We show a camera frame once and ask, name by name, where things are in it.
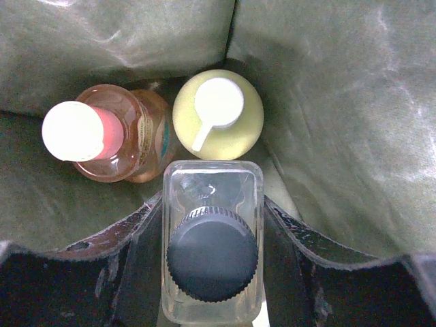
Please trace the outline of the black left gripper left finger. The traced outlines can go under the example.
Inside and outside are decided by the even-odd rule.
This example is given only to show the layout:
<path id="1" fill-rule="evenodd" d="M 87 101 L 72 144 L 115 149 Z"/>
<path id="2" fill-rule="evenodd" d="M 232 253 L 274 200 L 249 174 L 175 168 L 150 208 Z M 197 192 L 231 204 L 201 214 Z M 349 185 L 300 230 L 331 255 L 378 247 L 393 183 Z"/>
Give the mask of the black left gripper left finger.
<path id="1" fill-rule="evenodd" d="M 2 326 L 156 326 L 161 203 L 60 251 L 1 243 Z"/>

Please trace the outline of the yellow-green lotion bottle white cap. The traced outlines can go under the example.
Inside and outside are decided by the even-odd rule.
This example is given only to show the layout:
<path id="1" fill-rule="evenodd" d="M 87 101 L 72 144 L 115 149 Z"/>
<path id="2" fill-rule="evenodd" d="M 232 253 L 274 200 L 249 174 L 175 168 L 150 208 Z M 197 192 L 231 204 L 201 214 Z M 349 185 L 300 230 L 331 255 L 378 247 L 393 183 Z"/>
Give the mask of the yellow-green lotion bottle white cap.
<path id="1" fill-rule="evenodd" d="M 264 124 L 262 100 L 241 75 L 212 69 L 190 78 L 173 106 L 173 124 L 181 144 L 207 160 L 233 160 L 247 153 Z"/>

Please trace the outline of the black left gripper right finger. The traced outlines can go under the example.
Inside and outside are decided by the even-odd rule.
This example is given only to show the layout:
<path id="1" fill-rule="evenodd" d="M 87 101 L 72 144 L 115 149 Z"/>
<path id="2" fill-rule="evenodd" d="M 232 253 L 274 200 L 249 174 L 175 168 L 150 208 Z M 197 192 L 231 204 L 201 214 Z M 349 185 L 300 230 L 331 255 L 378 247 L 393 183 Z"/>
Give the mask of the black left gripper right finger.
<path id="1" fill-rule="evenodd" d="M 435 255 L 377 258 L 264 205 L 271 326 L 434 326 Z"/>

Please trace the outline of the clear square bottle black label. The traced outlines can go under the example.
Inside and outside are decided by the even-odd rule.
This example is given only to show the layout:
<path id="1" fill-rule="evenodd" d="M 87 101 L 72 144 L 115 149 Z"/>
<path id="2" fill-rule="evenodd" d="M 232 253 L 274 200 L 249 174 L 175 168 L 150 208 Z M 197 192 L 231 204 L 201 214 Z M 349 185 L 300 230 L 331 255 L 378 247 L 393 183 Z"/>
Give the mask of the clear square bottle black label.
<path id="1" fill-rule="evenodd" d="M 264 293 L 264 179 L 250 161 L 180 160 L 164 172 L 161 305 L 186 326 L 249 324 Z"/>

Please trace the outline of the orange soap bottle pink cap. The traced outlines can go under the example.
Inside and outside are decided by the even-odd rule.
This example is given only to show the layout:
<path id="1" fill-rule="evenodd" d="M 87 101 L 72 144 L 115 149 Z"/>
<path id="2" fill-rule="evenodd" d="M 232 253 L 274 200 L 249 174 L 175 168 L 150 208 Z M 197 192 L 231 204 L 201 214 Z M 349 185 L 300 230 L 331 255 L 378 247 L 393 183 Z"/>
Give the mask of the orange soap bottle pink cap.
<path id="1" fill-rule="evenodd" d="M 52 107 L 42 124 L 47 150 L 87 178 L 145 183 L 172 161 L 171 107 L 153 90 L 99 84 Z"/>

